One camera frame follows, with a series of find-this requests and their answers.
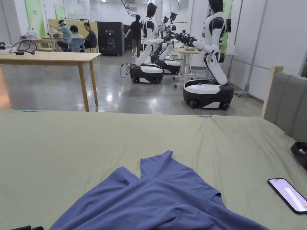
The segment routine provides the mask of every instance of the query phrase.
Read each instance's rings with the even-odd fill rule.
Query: upholstered headboard
[[[263,118],[280,127],[296,141],[307,142],[307,78],[272,69],[269,96]]]

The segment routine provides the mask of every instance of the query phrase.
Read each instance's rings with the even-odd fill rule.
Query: blue shirt
[[[268,230],[228,210],[221,193],[172,154],[141,159],[140,179],[116,169],[50,230]]]
[[[60,29],[63,33],[63,39],[68,40],[70,36],[72,35],[70,28],[68,26],[63,26],[63,27],[60,27]]]

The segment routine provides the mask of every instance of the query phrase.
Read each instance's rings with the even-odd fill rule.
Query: robot wheel
[[[134,84],[136,84],[136,83],[139,82],[139,80],[138,80],[136,77],[132,77],[132,82],[133,82]]]
[[[154,80],[154,83],[155,83],[156,85],[160,84],[160,79],[159,79],[159,78],[156,78],[156,79]]]
[[[221,106],[221,110],[223,110],[223,111],[227,111],[228,109],[229,109],[229,107],[230,107],[230,104],[229,103],[224,103],[222,106]]]
[[[190,100],[189,106],[191,107],[191,109],[195,109],[196,108],[196,101]]]

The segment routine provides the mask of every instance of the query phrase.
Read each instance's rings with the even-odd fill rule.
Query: robot mobile base
[[[168,70],[172,75],[177,75],[180,72],[181,64],[171,57],[167,56],[164,60],[159,60],[158,55],[153,55],[150,57],[152,63],[160,66],[163,70]]]
[[[130,76],[133,83],[139,83],[144,78],[150,83],[159,84],[163,79],[163,69],[154,64],[142,64],[130,69]]]
[[[210,80],[191,80],[184,84],[183,98],[192,109],[228,110],[234,89],[230,85],[209,84]]]

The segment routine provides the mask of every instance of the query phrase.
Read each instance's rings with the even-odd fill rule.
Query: blue chair
[[[84,38],[73,38],[72,39],[72,47],[69,48],[69,50],[71,50],[72,52],[80,52],[81,50],[83,50],[83,52],[85,51],[85,40]]]

